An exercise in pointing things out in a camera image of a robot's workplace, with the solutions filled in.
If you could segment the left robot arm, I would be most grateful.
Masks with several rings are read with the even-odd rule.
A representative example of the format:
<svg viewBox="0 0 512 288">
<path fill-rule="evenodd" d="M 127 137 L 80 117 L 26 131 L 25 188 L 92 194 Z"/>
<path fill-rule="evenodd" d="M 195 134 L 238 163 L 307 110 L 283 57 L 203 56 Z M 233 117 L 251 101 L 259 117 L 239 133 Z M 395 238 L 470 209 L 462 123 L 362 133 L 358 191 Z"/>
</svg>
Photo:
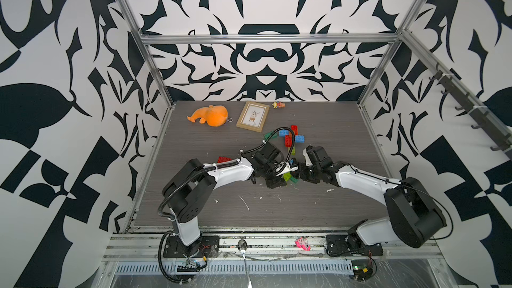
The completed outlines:
<svg viewBox="0 0 512 288">
<path fill-rule="evenodd" d="M 271 143 L 280 131 L 287 131 L 292 141 L 286 155 Z M 264 179 L 269 189 L 285 186 L 285 174 L 297 169 L 292 160 L 294 146 L 294 130 L 279 127 L 261 145 L 241 150 L 230 161 L 206 164 L 198 159 L 189 160 L 163 188 L 158 216 L 172 222 L 173 232 L 182 246 L 195 249 L 201 242 L 197 216 L 213 191 L 236 182 L 255 183 L 258 178 Z"/>
</svg>

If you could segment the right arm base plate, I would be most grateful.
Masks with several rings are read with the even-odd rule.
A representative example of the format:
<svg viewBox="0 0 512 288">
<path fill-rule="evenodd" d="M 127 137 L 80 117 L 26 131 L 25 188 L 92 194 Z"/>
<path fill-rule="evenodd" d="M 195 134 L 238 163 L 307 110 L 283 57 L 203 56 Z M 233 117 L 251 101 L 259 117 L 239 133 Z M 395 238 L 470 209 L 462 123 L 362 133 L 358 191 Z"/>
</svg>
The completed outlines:
<svg viewBox="0 0 512 288">
<path fill-rule="evenodd" d="M 366 245 L 355 234 L 327 235 L 326 241 L 326 254 L 330 257 L 383 256 L 383 248 L 380 243 L 375 245 Z"/>
</svg>

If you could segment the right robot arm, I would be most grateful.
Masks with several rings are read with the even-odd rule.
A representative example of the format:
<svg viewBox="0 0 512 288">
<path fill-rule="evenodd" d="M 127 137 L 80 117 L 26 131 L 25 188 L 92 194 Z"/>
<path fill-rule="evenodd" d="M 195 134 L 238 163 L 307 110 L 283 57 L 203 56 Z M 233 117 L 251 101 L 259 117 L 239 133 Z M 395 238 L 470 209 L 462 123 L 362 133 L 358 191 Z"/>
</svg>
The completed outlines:
<svg viewBox="0 0 512 288">
<path fill-rule="evenodd" d="M 453 225 L 451 216 L 443 213 L 444 206 L 416 178 L 390 179 L 343 161 L 334 162 L 323 147 L 309 146 L 303 155 L 300 179 L 355 191 L 387 210 L 387 217 L 362 221 L 349 230 L 346 242 L 350 251 L 394 242 L 420 248 L 438 231 Z"/>
</svg>

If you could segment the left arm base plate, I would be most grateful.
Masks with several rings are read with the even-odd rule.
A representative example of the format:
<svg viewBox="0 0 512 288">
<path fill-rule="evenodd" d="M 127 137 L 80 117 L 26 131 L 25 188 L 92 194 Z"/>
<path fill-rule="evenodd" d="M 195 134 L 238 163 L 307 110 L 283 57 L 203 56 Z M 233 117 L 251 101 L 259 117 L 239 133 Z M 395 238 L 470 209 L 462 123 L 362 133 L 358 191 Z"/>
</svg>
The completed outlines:
<svg viewBox="0 0 512 288">
<path fill-rule="evenodd" d="M 182 257 L 217 257 L 220 237 L 215 235 L 202 235 L 191 245 L 184 245 L 177 236 L 168 237 L 163 247 L 164 258 Z"/>
</svg>

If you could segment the blue lego brick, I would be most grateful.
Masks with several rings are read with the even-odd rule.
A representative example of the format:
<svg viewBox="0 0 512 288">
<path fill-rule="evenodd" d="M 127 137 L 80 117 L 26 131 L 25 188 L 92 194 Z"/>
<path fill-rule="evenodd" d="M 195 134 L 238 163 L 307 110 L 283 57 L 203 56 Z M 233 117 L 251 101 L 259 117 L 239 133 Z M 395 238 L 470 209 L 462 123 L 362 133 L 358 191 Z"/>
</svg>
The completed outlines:
<svg viewBox="0 0 512 288">
<path fill-rule="evenodd" d="M 305 136 L 304 135 L 296 135 L 295 143 L 305 143 Z"/>
<path fill-rule="evenodd" d="M 280 136 L 280 137 L 285 137 L 285 136 L 287 136 L 287 135 L 289 135 L 289 131 L 288 131 L 287 129 L 281 129 L 281 130 L 279 131 L 279 136 Z"/>
</svg>

